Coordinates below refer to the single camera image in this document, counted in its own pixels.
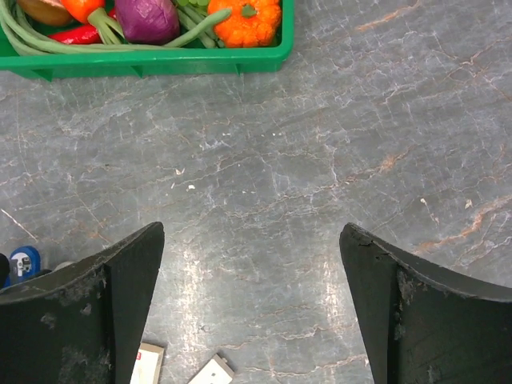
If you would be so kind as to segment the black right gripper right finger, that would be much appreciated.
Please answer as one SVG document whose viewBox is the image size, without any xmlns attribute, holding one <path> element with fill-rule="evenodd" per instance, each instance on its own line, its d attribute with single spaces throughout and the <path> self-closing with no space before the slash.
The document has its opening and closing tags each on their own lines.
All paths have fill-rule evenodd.
<svg viewBox="0 0 512 384">
<path fill-rule="evenodd" d="M 376 383 L 509 383 L 511 289 L 348 223 L 339 239 Z"/>
</svg>

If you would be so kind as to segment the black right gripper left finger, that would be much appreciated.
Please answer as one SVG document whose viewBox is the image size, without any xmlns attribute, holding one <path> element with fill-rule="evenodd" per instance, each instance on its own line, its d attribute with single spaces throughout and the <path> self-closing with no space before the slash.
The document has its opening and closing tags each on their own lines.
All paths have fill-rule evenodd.
<svg viewBox="0 0 512 384">
<path fill-rule="evenodd" d="M 1 291 L 3 383 L 128 383 L 165 242 L 152 222 L 99 253 Z"/>
</svg>

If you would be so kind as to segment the blue stapler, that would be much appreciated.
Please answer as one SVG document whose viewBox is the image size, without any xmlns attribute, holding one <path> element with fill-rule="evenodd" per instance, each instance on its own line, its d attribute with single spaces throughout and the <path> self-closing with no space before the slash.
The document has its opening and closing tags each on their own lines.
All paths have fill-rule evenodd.
<svg viewBox="0 0 512 384">
<path fill-rule="evenodd" d="M 24 282 L 41 271 L 40 253 L 32 246 L 19 247 L 9 257 L 1 254 L 0 259 L 1 288 Z"/>
</svg>

